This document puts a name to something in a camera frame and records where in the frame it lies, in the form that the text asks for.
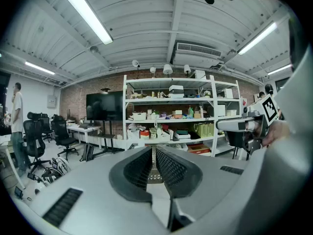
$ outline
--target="hand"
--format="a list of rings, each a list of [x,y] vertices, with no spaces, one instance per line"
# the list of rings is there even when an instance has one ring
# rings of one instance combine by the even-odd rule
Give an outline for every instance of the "hand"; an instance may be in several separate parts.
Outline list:
[[[289,126],[286,121],[275,120],[269,127],[267,136],[263,139],[262,145],[267,146],[276,140],[286,138],[290,135]]]

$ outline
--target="window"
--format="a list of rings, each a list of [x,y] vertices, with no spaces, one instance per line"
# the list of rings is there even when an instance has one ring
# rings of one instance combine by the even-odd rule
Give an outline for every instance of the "window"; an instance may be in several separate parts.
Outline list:
[[[284,78],[282,80],[275,81],[277,92],[279,92],[284,87],[284,85],[288,81],[288,79],[289,79],[289,77]]]

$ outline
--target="air conditioner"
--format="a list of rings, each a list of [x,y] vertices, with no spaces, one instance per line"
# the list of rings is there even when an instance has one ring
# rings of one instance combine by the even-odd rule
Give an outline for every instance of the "air conditioner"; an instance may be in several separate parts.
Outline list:
[[[173,65],[190,65],[208,69],[222,61],[221,52],[199,45],[177,43],[173,58]]]

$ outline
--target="white shirt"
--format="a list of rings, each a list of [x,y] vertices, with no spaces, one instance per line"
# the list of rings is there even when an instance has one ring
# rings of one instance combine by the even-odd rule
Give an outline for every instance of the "white shirt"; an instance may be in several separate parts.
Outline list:
[[[18,115],[18,119],[13,123],[13,121],[15,120],[15,111],[17,109],[20,109],[20,112]],[[22,97],[22,93],[20,92],[17,92],[15,94],[11,121],[12,121],[12,126],[11,126],[12,132],[23,132],[23,97]]]

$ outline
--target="white desk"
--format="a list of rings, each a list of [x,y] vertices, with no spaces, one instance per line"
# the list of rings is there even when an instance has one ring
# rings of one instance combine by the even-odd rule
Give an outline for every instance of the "white desk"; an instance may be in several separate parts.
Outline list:
[[[86,143],[89,143],[88,132],[97,130],[98,134],[100,133],[100,126],[89,127],[87,129],[84,129],[84,128],[79,128],[78,124],[73,124],[71,126],[67,126],[67,129],[71,130],[71,131],[77,131],[78,132],[78,141],[79,141],[79,143],[81,143],[80,135],[79,135],[80,132],[85,134]],[[100,137],[98,137],[98,142],[99,142],[99,149],[101,150],[102,147],[101,147],[101,138]]]
[[[9,159],[10,165],[12,167],[12,170],[13,170],[13,173],[14,173],[16,179],[20,183],[21,187],[23,189],[25,189],[25,186],[22,183],[18,173],[16,172],[14,164],[13,164],[13,161],[12,161],[11,156],[10,156],[10,152],[9,152],[9,149],[8,149],[8,143],[9,143],[10,140],[11,140],[11,134],[0,136],[0,149],[1,150],[5,150],[5,153],[6,153],[7,157],[8,157],[8,159]]]

